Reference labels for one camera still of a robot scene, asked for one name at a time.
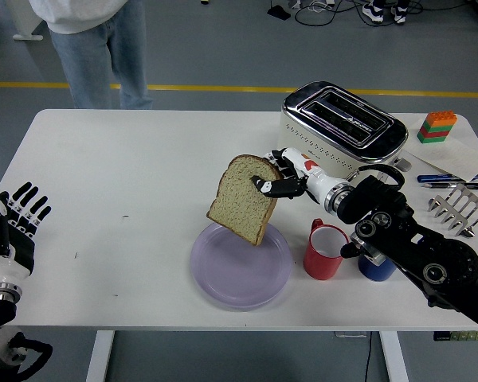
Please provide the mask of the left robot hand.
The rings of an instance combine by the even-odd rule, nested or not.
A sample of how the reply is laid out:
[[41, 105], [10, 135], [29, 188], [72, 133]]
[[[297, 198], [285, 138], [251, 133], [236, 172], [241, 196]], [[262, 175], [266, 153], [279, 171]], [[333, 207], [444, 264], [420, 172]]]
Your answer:
[[18, 284], [32, 274], [33, 238], [52, 210], [38, 191], [28, 181], [14, 193], [0, 193], [0, 283]]

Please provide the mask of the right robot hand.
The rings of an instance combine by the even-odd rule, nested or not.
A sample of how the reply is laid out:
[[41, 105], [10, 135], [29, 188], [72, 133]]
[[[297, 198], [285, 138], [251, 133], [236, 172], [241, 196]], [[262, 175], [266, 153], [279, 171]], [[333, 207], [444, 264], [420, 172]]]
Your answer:
[[292, 199], [306, 193], [331, 211], [339, 195], [353, 189], [348, 181], [329, 176], [314, 160], [295, 148], [273, 150], [266, 158], [282, 173], [282, 178], [275, 181], [257, 175], [251, 177], [257, 190], [266, 197]]

